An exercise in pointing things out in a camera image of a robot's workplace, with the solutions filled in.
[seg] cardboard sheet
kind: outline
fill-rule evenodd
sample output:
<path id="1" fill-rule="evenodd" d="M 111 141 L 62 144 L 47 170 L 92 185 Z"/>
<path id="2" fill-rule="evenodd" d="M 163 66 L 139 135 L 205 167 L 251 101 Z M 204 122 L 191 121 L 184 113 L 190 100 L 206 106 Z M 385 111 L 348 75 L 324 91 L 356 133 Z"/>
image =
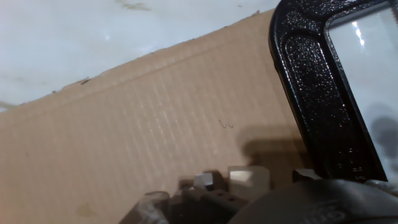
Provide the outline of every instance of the cardboard sheet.
<path id="1" fill-rule="evenodd" d="M 272 11 L 0 114 L 0 223 L 119 223 L 146 192 L 308 167 L 268 46 Z"/>

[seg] marble surface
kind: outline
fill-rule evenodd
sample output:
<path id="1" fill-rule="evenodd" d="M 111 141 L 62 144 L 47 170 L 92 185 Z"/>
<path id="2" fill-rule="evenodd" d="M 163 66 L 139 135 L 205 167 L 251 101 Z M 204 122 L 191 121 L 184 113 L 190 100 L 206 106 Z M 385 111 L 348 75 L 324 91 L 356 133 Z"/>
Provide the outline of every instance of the marble surface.
<path id="1" fill-rule="evenodd" d="M 389 181 L 398 183 L 398 19 L 391 7 L 330 31 Z"/>
<path id="2" fill-rule="evenodd" d="M 0 111 L 273 9 L 279 0 L 1 0 Z"/>

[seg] black object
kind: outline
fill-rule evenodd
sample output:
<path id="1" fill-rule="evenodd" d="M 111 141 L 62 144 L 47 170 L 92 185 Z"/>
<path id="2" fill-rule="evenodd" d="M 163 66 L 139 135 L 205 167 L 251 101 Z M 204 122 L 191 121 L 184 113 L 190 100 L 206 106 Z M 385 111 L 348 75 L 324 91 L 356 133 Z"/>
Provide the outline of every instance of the black object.
<path id="1" fill-rule="evenodd" d="M 398 198 L 364 184 L 313 180 L 249 203 L 228 224 L 397 223 Z"/>
<path id="2" fill-rule="evenodd" d="M 160 211 L 163 214 L 167 214 L 169 210 L 171 210 L 171 206 L 170 204 L 172 204 L 172 202 L 175 198 L 175 196 L 173 198 L 170 198 L 170 195 L 167 192 L 149 192 L 146 193 L 144 195 L 144 198 L 146 198 L 146 200 L 148 200 L 147 197 L 152 197 L 155 196 L 155 200 L 151 200 L 151 210 L 144 210 L 144 212 L 147 212 L 150 215 L 151 212 L 153 213 L 153 211 Z M 148 215 L 146 217 L 142 216 L 142 207 L 140 208 L 140 202 L 136 203 L 136 205 L 129 211 L 129 213 L 127 213 L 124 218 L 119 222 L 119 224 L 138 224 L 138 223 L 148 223 L 149 220 L 153 220 L 153 218 Z"/>
<path id="3" fill-rule="evenodd" d="M 269 42 L 316 172 L 323 178 L 387 180 L 331 43 L 333 21 L 386 0 L 282 0 Z"/>
<path id="4" fill-rule="evenodd" d="M 192 188 L 183 190 L 182 196 L 183 214 L 187 218 L 184 222 L 191 224 L 228 223 L 248 203 L 224 190 Z"/>

